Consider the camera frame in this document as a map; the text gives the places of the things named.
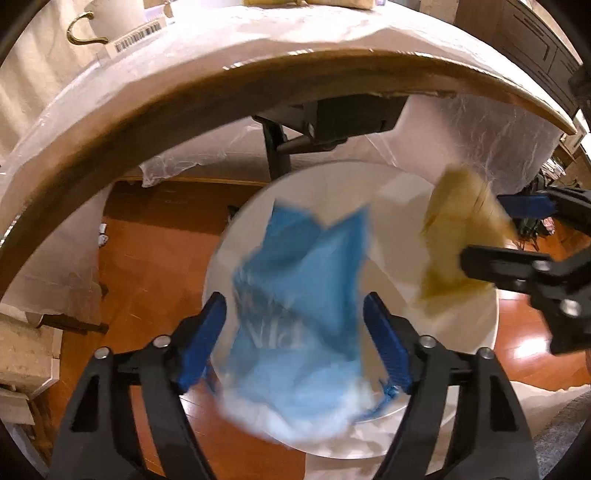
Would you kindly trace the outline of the clear plastic table cover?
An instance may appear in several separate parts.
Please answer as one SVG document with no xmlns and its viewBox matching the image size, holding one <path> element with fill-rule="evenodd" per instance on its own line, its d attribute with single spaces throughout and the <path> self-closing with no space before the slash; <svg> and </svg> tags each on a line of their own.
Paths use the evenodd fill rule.
<svg viewBox="0 0 591 480">
<path fill-rule="evenodd" d="M 42 111 L 1 169 L 1 298 L 22 311 L 97 314 L 95 237 L 109 185 L 142 167 L 246 162 L 246 120 L 346 95 L 406 97 L 385 162 L 426 178 L 476 164 L 519 190 L 575 132 L 523 69 L 460 28 L 388 4 L 224 7 L 101 55 Z"/>
</svg>

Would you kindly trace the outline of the dark wooden cabinet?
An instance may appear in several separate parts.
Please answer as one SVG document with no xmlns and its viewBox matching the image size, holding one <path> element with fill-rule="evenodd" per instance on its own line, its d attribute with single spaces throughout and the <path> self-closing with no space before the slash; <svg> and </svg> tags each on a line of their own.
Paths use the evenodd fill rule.
<svg viewBox="0 0 591 480">
<path fill-rule="evenodd" d="M 577 113 L 569 79 L 580 63 L 523 2 L 461 1 L 454 24 L 491 45 L 528 73 L 569 116 Z"/>
</svg>

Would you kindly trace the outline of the black table leg bracket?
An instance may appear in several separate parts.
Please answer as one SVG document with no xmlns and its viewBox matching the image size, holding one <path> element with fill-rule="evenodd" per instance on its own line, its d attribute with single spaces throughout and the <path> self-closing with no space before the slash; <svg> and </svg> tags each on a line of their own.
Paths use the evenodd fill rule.
<svg viewBox="0 0 591 480">
<path fill-rule="evenodd" d="M 270 178 L 290 173 L 290 157 L 335 150 L 349 138 L 394 129 L 407 96 L 370 94 L 277 107 L 254 115 L 263 128 Z"/>
</svg>

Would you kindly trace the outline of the white round trash bin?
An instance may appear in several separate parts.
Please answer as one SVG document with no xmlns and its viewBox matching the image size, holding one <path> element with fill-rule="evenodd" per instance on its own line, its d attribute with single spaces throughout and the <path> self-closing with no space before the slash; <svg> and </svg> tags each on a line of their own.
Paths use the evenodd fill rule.
<svg viewBox="0 0 591 480">
<path fill-rule="evenodd" d="M 383 456 L 409 398 L 363 323 L 363 297 L 447 348 L 496 342 L 493 288 L 421 299 L 431 184 L 400 169 L 336 162 L 291 173 L 239 209 L 221 236 L 204 294 L 226 300 L 211 363 L 221 414 L 247 432 L 318 457 Z"/>
</svg>

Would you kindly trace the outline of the blue plastic bag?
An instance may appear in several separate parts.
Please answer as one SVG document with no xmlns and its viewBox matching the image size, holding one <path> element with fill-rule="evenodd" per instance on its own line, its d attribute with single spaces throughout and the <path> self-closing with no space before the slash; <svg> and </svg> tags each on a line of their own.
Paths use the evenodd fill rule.
<svg viewBox="0 0 591 480">
<path fill-rule="evenodd" d="M 365 207 L 324 226 L 276 203 L 262 244 L 235 269 L 238 330 L 219 401 L 253 434 L 331 438 L 372 404 L 359 331 L 368 223 Z"/>
</svg>

